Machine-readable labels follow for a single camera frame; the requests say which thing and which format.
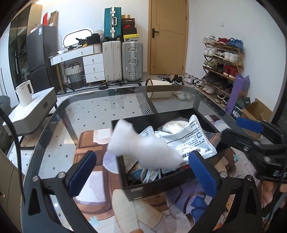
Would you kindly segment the white round waste bin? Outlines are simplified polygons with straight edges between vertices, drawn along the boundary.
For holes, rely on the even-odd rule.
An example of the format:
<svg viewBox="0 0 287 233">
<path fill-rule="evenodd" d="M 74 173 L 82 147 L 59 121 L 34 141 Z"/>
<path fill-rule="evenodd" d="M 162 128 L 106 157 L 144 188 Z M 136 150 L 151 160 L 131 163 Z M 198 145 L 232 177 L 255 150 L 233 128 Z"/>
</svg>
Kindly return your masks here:
<svg viewBox="0 0 287 233">
<path fill-rule="evenodd" d="M 147 79 L 145 86 L 147 88 L 146 95 L 149 99 L 164 99 L 172 96 L 172 91 L 169 90 L 170 82 Z"/>
</svg>

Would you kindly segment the wooden shoe rack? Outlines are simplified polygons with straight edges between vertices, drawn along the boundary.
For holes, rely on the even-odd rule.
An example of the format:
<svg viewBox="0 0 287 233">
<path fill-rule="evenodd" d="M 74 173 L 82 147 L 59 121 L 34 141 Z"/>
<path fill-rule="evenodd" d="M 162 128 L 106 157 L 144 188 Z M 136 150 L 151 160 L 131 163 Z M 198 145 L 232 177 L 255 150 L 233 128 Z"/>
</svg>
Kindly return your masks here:
<svg viewBox="0 0 287 233">
<path fill-rule="evenodd" d="M 202 39 L 205 46 L 202 68 L 205 76 L 200 91 L 216 105 L 226 109 L 237 75 L 244 69 L 244 43 L 235 38 Z"/>
</svg>

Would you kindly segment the striped laundry basket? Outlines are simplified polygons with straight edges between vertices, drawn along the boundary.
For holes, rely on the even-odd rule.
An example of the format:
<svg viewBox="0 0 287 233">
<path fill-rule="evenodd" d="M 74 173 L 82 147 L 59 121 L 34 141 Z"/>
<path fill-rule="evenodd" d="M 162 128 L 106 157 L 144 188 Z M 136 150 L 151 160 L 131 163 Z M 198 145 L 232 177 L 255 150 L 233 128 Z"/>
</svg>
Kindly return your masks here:
<svg viewBox="0 0 287 233">
<path fill-rule="evenodd" d="M 70 64 L 65 69 L 65 75 L 70 88 L 79 89 L 84 86 L 83 67 L 79 63 Z"/>
</svg>

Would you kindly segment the purple paper bag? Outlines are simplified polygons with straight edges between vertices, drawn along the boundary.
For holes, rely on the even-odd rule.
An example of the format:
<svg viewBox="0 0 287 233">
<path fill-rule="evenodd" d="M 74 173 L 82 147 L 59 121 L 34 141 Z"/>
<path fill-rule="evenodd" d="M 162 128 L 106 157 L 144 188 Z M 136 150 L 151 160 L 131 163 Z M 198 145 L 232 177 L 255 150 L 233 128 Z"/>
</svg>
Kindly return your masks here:
<svg viewBox="0 0 287 233">
<path fill-rule="evenodd" d="M 226 105 L 225 111 L 228 114 L 231 114 L 237 100 L 242 97 L 246 96 L 250 86 L 250 78 L 249 76 L 243 77 L 241 74 L 237 74 L 236 80 L 234 82 L 232 92 L 230 94 L 228 103 Z"/>
</svg>

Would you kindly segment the white electric kettle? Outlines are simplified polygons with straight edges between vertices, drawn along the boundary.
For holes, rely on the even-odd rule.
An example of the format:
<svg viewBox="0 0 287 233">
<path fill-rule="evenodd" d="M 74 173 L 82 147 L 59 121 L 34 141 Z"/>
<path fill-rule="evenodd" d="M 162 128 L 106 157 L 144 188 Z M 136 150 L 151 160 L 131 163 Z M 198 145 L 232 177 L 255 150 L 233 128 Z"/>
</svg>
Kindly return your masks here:
<svg viewBox="0 0 287 233">
<path fill-rule="evenodd" d="M 16 87 L 15 93 L 18 96 L 19 104 L 26 107 L 32 101 L 32 95 L 34 94 L 31 81 L 27 80 L 21 83 Z"/>
</svg>

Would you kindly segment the white foam packing block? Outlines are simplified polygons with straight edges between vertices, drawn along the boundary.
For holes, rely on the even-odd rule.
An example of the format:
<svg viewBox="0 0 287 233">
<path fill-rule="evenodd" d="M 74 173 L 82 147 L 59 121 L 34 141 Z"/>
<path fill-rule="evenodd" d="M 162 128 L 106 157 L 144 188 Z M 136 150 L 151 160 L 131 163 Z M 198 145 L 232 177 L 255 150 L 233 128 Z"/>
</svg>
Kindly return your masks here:
<svg viewBox="0 0 287 233">
<path fill-rule="evenodd" d="M 175 171 L 182 163 L 182 157 L 175 149 L 166 146 L 141 146 L 139 134 L 133 125 L 124 119 L 117 121 L 107 150 L 115 156 L 130 156 L 146 169 Z"/>
</svg>

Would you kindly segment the clear bag with white item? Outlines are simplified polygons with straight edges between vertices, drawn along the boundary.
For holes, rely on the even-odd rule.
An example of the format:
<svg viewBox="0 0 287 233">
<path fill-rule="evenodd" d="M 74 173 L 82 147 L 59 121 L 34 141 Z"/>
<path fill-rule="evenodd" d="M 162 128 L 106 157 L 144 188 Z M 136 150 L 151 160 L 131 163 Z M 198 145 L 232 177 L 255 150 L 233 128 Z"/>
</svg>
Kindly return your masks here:
<svg viewBox="0 0 287 233">
<path fill-rule="evenodd" d="M 171 121 L 166 122 L 162 126 L 158 127 L 159 131 L 163 131 L 169 134 L 176 134 L 180 132 L 187 124 L 188 120 L 182 117 L 177 117 Z"/>
</svg>

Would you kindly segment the black refrigerator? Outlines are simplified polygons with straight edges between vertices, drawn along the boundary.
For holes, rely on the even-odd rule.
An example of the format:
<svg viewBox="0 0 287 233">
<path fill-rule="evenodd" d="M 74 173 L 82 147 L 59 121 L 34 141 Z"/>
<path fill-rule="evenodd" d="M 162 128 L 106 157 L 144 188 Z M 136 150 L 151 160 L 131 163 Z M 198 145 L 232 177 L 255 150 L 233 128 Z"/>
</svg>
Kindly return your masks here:
<svg viewBox="0 0 287 233">
<path fill-rule="evenodd" d="M 60 91 L 57 69 L 51 65 L 50 55 L 57 49 L 56 27 L 41 26 L 26 37 L 29 80 L 34 92 L 53 87 Z"/>
</svg>

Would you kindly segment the brown cardboard box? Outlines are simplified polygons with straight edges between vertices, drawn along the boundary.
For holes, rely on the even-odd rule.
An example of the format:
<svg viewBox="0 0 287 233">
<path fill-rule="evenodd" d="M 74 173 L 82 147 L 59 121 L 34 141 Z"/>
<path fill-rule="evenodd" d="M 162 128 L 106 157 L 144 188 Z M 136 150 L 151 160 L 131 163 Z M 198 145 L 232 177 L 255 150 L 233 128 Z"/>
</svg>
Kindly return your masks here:
<svg viewBox="0 0 287 233">
<path fill-rule="evenodd" d="M 269 121 L 272 115 L 272 111 L 257 98 L 241 111 L 242 117 L 254 121 Z"/>
</svg>

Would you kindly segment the oval mirror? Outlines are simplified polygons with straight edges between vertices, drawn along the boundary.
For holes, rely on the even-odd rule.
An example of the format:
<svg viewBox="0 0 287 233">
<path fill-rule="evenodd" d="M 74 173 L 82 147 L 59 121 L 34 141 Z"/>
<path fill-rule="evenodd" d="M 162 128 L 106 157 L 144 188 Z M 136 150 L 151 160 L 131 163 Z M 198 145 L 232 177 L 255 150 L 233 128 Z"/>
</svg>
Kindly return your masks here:
<svg viewBox="0 0 287 233">
<path fill-rule="evenodd" d="M 90 28 L 83 28 L 73 32 L 69 32 L 62 39 L 62 47 L 77 46 L 80 40 L 84 40 L 93 34 Z"/>
</svg>

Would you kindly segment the white low side cabinet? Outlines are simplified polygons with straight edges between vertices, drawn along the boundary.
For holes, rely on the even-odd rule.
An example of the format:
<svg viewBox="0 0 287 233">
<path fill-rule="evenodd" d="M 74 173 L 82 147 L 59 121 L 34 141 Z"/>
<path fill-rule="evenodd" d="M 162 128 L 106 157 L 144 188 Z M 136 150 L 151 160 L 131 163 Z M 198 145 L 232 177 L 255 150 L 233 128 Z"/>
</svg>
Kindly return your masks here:
<svg viewBox="0 0 287 233">
<path fill-rule="evenodd" d="M 32 101 L 25 107 L 17 105 L 8 115 L 18 136 L 33 134 L 43 123 L 53 107 L 57 95 L 53 87 L 32 95 Z"/>
</svg>

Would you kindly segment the white hard suitcase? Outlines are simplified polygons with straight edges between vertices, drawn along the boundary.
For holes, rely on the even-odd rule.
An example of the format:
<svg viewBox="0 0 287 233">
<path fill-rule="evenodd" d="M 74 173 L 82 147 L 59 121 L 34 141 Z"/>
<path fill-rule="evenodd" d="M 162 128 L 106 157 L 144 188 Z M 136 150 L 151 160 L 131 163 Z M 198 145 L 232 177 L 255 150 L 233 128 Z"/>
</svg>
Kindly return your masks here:
<svg viewBox="0 0 287 233">
<path fill-rule="evenodd" d="M 122 52 L 120 41 L 108 41 L 102 44 L 105 80 L 116 82 L 122 79 Z"/>
</svg>

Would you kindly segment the silver aluminium suitcase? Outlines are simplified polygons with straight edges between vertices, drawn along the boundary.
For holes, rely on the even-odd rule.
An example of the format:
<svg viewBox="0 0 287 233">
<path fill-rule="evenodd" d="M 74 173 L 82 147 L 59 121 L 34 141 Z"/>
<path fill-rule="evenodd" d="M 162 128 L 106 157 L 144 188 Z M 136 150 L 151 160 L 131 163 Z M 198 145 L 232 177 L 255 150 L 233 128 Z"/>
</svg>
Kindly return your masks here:
<svg viewBox="0 0 287 233">
<path fill-rule="evenodd" d="M 143 43 L 122 43 L 122 76 L 125 82 L 141 82 L 143 79 Z"/>
</svg>

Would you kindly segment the stack of shoe boxes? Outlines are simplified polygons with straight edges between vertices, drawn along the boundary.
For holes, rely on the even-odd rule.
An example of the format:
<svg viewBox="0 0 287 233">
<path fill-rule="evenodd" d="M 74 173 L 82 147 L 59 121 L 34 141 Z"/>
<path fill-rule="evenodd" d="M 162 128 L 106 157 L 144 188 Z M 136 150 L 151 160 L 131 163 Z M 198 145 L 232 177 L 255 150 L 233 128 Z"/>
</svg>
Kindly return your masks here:
<svg viewBox="0 0 287 233">
<path fill-rule="evenodd" d="M 139 34 L 136 28 L 136 19 L 130 15 L 121 15 L 123 41 L 138 41 Z"/>
</svg>

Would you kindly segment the white printed plastic pouch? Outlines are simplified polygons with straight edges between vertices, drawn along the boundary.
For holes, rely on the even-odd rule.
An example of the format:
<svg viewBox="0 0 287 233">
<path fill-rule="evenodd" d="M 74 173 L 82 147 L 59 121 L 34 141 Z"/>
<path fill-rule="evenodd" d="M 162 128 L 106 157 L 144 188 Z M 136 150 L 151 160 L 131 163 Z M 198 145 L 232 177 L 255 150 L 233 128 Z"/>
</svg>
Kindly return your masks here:
<svg viewBox="0 0 287 233">
<path fill-rule="evenodd" d="M 148 126 L 139 134 L 139 145 L 155 147 L 166 146 L 167 143 L 164 139 L 157 137 L 152 126 Z"/>
</svg>

